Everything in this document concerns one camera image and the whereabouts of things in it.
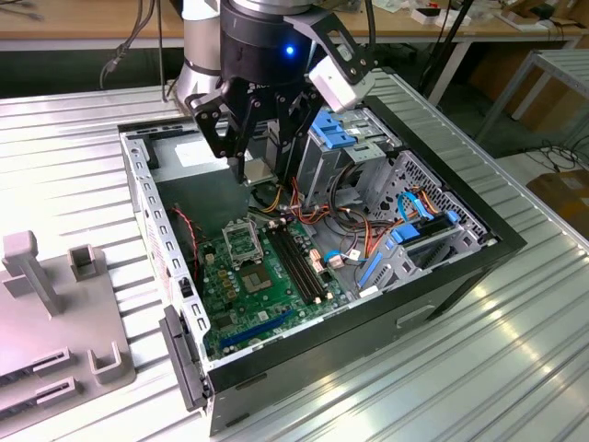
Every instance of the cable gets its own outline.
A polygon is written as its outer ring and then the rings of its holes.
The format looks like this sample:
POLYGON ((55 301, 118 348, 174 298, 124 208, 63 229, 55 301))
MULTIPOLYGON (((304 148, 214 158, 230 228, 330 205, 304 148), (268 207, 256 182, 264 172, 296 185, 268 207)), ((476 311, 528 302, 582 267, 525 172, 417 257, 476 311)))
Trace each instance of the cable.
POLYGON ((429 85, 433 82, 433 78, 438 75, 438 72, 445 66, 447 59, 450 57, 450 52, 452 51, 452 40, 456 36, 458 32, 458 28, 462 24, 464 17, 467 15, 468 10, 474 3, 474 0, 464 0, 462 3, 462 7, 460 11, 458 11, 458 16, 454 21, 452 28, 448 31, 448 35, 446 36, 442 47, 435 55, 433 59, 432 65, 428 72, 424 75, 422 83, 420 84, 418 91, 420 94, 425 95, 429 85))
POLYGON ((421 198, 423 198, 423 201, 425 202, 425 205, 427 205, 427 208, 430 209, 429 212, 431 214, 437 214, 439 213, 437 210, 435 210, 435 207, 433 206, 432 201, 430 200, 430 197, 427 196, 427 193, 425 193, 424 190, 422 190, 419 195, 421 196, 421 198))
POLYGON ((194 284, 196 284, 196 280, 197 278, 197 266, 198 266, 198 245, 196 242, 196 237, 194 236, 194 230, 192 230, 192 221, 184 215, 184 213, 176 208, 176 207, 172 207, 171 210, 173 212, 175 212, 179 217, 181 217, 184 220, 184 223, 186 223, 186 227, 188 228, 189 232, 191 233, 191 239, 192 239, 192 250, 193 250, 193 254, 194 254, 194 284))
POLYGON ((102 70, 100 71, 100 78, 98 80, 100 89, 104 89, 104 82, 106 81, 107 76, 115 71, 121 60, 127 54, 127 51, 129 51, 129 48, 133 44, 133 41, 137 38, 137 35, 139 35, 139 32, 141 32, 143 28, 145 28, 151 17, 154 15, 155 7, 156 0, 150 0, 147 15, 142 20, 144 4, 143 0, 137 0, 137 16, 135 18, 135 24, 133 25, 131 35, 127 38, 127 40, 125 40, 123 43, 117 46, 114 57, 108 60, 102 67, 102 70))
POLYGON ((587 138, 589 138, 589 135, 581 137, 572 145, 571 148, 562 145, 555 145, 550 142, 550 140, 544 139, 542 140, 541 146, 525 148, 519 152, 525 154, 540 166, 543 166, 546 169, 556 173, 560 173, 562 170, 573 170, 577 167, 589 170, 589 156, 584 152, 577 150, 580 143, 587 138), (548 161, 548 164, 530 155, 534 152, 538 152, 546 161, 548 161), (568 162, 568 164, 561 164, 556 162, 553 158, 555 156, 564 159, 568 162))
POLYGON ((270 204, 265 209, 260 209, 264 214, 268 214, 276 209, 276 206, 278 206, 278 203, 280 202, 280 194, 282 191, 283 191, 283 186, 278 186, 278 192, 276 193, 276 197, 274 198, 274 201, 272 202, 272 204, 270 204))
POLYGON ((162 88, 162 101, 167 103, 166 73, 164 72, 164 42, 162 36, 162 0, 157 2, 157 60, 159 61, 159 85, 162 88))
POLYGON ((177 76, 176 78, 174 78, 174 81, 172 81, 170 83, 170 85, 167 87, 167 92, 166 92, 166 98, 169 99, 169 94, 172 93, 172 89, 174 88, 174 86, 176 85, 176 83, 178 83, 178 79, 179 76, 177 76))
POLYGON ((376 22, 375 10, 372 6, 372 0, 364 0, 366 4, 366 17, 368 18, 368 47, 370 51, 376 49, 376 22))
POLYGON ((440 40, 442 39, 442 35, 444 35, 445 24, 448 21, 448 16, 450 15, 450 3, 448 2, 448 7, 445 9, 445 17, 444 23, 442 24, 442 28, 440 29, 440 33, 438 34, 438 39, 435 41, 435 45, 433 46, 432 51, 430 52, 430 56, 427 59, 427 62, 423 65, 422 74, 420 75, 420 80, 418 83, 418 88, 422 86, 423 76, 425 75, 426 71, 430 69, 430 63, 432 61, 433 53, 438 49, 438 44, 440 44, 440 40))

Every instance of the chip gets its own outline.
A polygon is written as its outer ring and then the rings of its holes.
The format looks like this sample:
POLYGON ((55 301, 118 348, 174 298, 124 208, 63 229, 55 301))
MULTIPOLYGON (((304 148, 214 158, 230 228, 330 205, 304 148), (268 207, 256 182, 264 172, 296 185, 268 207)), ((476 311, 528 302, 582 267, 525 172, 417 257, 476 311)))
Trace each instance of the chip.
POLYGON ((214 322, 217 324, 217 327, 219 327, 220 329, 223 329, 225 327, 229 327, 230 325, 233 325, 233 320, 231 319, 231 317, 229 315, 224 315, 221 318, 217 318, 216 320, 214 320, 214 322))
POLYGON ((270 275, 266 271, 264 264, 250 265, 242 268, 239 271, 239 276, 241 276, 241 280, 248 293, 256 293, 272 286, 270 275))

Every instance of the red wire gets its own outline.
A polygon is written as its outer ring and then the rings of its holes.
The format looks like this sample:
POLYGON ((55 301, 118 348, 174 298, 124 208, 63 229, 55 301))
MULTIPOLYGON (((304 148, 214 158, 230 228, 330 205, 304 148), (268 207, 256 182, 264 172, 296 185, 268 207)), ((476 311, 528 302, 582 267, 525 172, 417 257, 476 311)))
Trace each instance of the red wire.
POLYGON ((192 221, 185 216, 182 211, 180 209, 177 209, 176 207, 172 207, 172 210, 174 212, 176 212, 186 223, 186 227, 188 228, 188 230, 191 233, 191 238, 192 238, 192 249, 194 250, 194 284, 196 284, 196 267, 197 267, 197 260, 198 260, 198 254, 197 254, 197 242, 196 242, 196 237, 194 236, 194 230, 192 230, 192 221))

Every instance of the ribbed metal surface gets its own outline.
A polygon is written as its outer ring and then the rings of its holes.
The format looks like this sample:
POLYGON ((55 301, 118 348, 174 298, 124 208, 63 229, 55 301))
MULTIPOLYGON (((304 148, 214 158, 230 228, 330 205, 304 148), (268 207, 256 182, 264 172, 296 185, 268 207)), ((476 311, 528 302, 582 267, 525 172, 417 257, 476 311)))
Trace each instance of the ribbed metal surface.
MULTIPOLYGON (((587 440, 586 243, 402 80, 379 73, 375 93, 528 245, 449 314, 216 440, 587 440)), ((0 231, 34 227, 44 256, 63 244, 104 248, 138 369, 132 385, 8 440, 206 438, 157 329, 161 304, 115 129, 177 114, 158 97, 143 88, 0 102, 0 231)))
POLYGON ((539 51, 535 63, 589 99, 589 49, 539 51))

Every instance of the metal stand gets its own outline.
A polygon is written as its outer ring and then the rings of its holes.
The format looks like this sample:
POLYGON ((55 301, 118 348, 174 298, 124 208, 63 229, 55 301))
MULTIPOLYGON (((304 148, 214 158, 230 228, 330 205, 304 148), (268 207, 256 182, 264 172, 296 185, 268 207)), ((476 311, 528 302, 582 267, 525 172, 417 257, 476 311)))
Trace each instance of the metal stand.
MULTIPOLYGON (((574 89, 586 99, 589 99, 589 50, 532 51, 507 84, 507 87, 500 97, 491 107, 491 110, 487 114, 479 132, 475 136, 475 141, 477 143, 480 143, 485 137, 495 123, 495 120, 497 120, 497 117, 501 114, 503 108, 507 105, 515 91, 521 86, 522 82, 534 66, 543 69, 545 75, 538 80, 536 85, 525 98, 527 104, 529 104, 541 88, 546 85, 549 76, 559 79, 562 83, 574 89)), ((514 118, 519 118, 524 110, 518 108, 514 114, 514 118)), ((583 118, 579 124, 575 125, 572 131, 567 135, 565 143, 570 142, 584 128, 586 121, 587 120, 583 118)))

